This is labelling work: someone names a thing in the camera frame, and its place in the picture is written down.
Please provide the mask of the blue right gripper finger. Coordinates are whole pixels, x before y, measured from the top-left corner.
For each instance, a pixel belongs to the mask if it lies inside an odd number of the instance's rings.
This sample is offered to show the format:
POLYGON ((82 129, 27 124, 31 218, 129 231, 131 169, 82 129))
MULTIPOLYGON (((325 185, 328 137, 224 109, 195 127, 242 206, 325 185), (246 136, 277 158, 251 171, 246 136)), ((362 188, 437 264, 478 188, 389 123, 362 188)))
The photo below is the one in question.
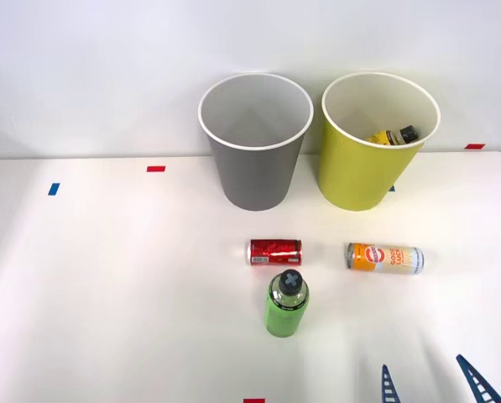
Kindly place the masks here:
POLYGON ((381 396, 383 403, 398 403, 398 393, 386 364, 382 365, 381 371, 381 396))
POLYGON ((456 356, 456 360, 477 403, 501 403, 500 394, 461 354, 456 356))

